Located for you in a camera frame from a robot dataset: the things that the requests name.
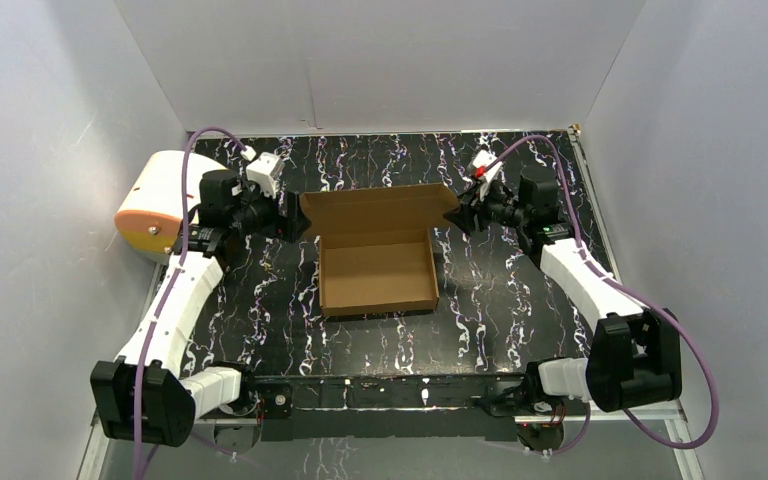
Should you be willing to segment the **brown cardboard box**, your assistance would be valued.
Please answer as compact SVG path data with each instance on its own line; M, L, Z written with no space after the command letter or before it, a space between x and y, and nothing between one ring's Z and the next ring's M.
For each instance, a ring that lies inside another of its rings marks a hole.
M442 183L307 192L328 317L433 310L440 292L431 233L458 205Z

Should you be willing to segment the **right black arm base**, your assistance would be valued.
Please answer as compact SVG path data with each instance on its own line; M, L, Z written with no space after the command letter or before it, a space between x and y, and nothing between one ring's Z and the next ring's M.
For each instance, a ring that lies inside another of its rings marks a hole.
M497 393L488 393L471 400L472 405L491 417L516 418L523 415L540 417L537 422L518 422L517 438L528 452L544 458L566 453L584 437L592 420L592 409L584 402L584 422L576 436L565 442L564 421L567 414L566 400L550 395L543 388L536 367L529 367L522 380Z

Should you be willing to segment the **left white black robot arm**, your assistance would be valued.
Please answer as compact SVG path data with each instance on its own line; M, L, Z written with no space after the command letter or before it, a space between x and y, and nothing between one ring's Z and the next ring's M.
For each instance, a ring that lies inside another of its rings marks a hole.
M246 236L296 243L311 222L279 174L213 170L202 175L200 201L184 211L161 291L114 360L97 362L90 386L110 439L178 447L197 419L220 407L246 416L260 401L245 366L219 361L187 378L181 361L208 297Z

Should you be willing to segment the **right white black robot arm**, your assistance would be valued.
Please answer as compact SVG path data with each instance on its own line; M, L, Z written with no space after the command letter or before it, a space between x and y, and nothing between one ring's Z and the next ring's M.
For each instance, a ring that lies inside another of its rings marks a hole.
M497 179L500 163L470 169L473 185L445 219L471 235L492 224L513 229L518 246L562 290L592 331L589 354L533 361L508 390L525 408L550 413L564 400L606 412L674 400L682 392L677 330L613 287L612 276L563 219L554 174L536 169L512 192Z

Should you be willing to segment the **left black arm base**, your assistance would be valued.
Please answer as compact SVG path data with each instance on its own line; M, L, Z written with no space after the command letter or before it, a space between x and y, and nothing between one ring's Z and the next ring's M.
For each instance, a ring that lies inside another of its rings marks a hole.
M267 420L288 419L293 387L277 380L244 378L239 397L216 410L211 439L237 455L248 453L260 441Z

